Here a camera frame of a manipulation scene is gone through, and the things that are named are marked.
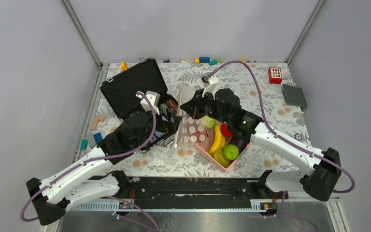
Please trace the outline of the pink perforated plastic basket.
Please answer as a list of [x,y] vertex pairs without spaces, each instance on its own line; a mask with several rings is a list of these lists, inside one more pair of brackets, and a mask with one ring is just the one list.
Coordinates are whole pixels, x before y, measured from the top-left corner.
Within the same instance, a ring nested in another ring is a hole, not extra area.
[[210,124],[204,132],[196,131],[190,136],[192,144],[220,171],[229,171],[252,144],[233,137],[223,123]]

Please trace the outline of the clear zip top bag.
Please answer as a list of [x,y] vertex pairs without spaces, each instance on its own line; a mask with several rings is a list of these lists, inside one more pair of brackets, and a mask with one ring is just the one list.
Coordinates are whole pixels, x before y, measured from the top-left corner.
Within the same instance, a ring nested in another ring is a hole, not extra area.
[[185,83],[179,86],[178,111],[177,115],[181,117],[179,128],[174,136],[174,147],[189,146],[194,143],[200,144],[207,140],[208,131],[206,130],[202,119],[194,119],[189,116],[185,110],[180,108],[181,105],[191,100],[194,96],[195,89]]

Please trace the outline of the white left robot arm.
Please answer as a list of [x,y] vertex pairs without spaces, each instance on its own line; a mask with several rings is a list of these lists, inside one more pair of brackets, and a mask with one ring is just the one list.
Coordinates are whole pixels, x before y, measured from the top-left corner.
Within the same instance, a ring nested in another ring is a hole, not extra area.
[[137,91],[134,98],[139,110],[132,110],[89,153],[55,175],[43,180],[34,177],[26,182],[30,199],[21,211],[22,221],[31,221],[24,216],[30,203],[37,214],[36,220],[45,226],[88,201],[113,195],[120,199],[129,196],[129,183],[119,177],[104,177],[88,184],[85,181],[134,153],[153,147],[166,135],[176,134],[181,122],[173,109],[161,109],[165,103],[158,93]]

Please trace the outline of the loose poker chip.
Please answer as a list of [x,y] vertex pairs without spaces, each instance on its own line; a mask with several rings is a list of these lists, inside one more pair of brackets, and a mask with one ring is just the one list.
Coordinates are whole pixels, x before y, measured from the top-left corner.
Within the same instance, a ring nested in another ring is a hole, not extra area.
[[298,140],[298,141],[301,141],[301,140],[303,139],[303,136],[302,136],[301,134],[299,134],[299,133],[296,133],[296,134],[294,135],[294,138],[295,138],[296,140]]

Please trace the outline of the black poker chip case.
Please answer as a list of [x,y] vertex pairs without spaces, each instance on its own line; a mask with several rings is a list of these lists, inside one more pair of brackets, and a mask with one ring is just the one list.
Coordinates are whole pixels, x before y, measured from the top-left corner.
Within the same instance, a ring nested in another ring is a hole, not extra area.
[[[154,58],[148,58],[109,78],[99,88],[116,116],[123,121],[102,141],[103,145],[118,151],[132,150],[147,138],[151,139],[157,124],[155,115],[167,115],[169,111],[174,114],[166,105],[169,99],[178,104],[169,94]],[[148,142],[141,151],[150,150],[164,141]]]

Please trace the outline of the yellow toy banana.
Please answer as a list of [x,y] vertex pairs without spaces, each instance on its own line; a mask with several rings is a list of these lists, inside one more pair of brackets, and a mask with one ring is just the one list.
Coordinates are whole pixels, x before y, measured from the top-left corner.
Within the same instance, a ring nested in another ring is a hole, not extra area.
[[209,150],[207,151],[207,153],[211,155],[215,151],[217,151],[222,144],[222,140],[223,140],[223,135],[221,133],[220,126],[218,124],[215,124],[214,125],[214,141],[211,147],[209,148]]

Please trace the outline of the purple toy eggplant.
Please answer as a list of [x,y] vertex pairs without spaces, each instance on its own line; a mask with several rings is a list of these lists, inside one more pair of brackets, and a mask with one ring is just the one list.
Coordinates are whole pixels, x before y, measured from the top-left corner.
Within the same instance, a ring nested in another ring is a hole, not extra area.
[[236,137],[231,138],[229,144],[235,145],[239,150],[239,154],[241,154],[248,145],[248,143],[245,140]]

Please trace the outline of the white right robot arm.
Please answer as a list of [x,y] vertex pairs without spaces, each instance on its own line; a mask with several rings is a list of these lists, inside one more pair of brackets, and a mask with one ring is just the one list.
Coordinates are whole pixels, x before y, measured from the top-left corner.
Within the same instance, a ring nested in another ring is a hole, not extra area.
[[303,144],[267,124],[266,120],[242,109],[240,99],[229,88],[212,90],[218,80],[202,78],[205,86],[180,108],[193,119],[204,116],[226,124],[233,137],[253,143],[276,153],[294,164],[298,170],[290,172],[266,171],[258,185],[258,193],[270,199],[280,191],[304,190],[311,197],[326,202],[341,176],[340,154],[333,148],[321,150]]

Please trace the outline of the orange black chip row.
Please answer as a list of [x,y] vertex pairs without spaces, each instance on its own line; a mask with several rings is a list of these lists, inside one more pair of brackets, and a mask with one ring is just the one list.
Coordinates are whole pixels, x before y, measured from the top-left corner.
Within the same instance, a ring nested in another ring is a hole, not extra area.
[[178,105],[174,100],[172,100],[172,99],[167,100],[166,105],[174,112],[174,114],[177,114]]

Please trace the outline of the red toy tomato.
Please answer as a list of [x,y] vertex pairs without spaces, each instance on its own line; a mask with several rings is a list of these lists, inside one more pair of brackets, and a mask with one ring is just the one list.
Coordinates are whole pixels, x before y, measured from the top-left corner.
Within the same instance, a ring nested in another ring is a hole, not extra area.
[[221,131],[221,134],[224,137],[227,137],[227,138],[232,138],[233,137],[232,133],[228,130],[228,125],[227,124],[222,124],[221,127],[220,127],[220,131]]

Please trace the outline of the tan wooden block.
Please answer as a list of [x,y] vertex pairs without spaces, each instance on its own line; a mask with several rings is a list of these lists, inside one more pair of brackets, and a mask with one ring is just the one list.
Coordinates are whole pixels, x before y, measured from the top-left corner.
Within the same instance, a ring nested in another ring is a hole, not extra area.
[[106,116],[95,116],[94,119],[92,120],[90,130],[92,130],[92,131],[96,130],[97,127],[98,127],[98,124],[100,122],[103,123],[105,120],[106,120]]

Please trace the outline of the green toy apple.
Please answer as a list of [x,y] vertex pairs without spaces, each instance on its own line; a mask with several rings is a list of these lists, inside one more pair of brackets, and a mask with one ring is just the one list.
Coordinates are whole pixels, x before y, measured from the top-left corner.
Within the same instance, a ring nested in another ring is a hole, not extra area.
[[239,156],[239,149],[236,145],[226,145],[223,148],[223,154],[228,160],[235,160]]

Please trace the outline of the green toy cabbage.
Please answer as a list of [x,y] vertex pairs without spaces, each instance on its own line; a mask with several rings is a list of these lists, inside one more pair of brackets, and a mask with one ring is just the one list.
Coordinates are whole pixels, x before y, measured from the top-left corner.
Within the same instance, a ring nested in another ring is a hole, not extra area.
[[205,129],[207,129],[207,130],[212,129],[217,124],[216,120],[213,119],[213,118],[210,118],[209,116],[204,116],[202,118],[202,123],[203,123]]

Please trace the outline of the teal block at edge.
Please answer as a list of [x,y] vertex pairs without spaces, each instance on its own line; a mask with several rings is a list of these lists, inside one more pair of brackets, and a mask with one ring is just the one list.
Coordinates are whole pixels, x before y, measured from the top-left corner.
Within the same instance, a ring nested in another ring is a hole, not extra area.
[[80,150],[87,150],[87,146],[88,146],[88,140],[82,139],[80,143]]

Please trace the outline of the yellow toy star fruit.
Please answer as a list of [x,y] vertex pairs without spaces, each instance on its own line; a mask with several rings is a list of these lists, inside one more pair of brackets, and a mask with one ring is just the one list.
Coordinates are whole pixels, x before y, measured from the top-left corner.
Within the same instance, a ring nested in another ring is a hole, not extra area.
[[229,159],[223,154],[222,150],[217,150],[213,153],[213,158],[224,168],[230,165]]

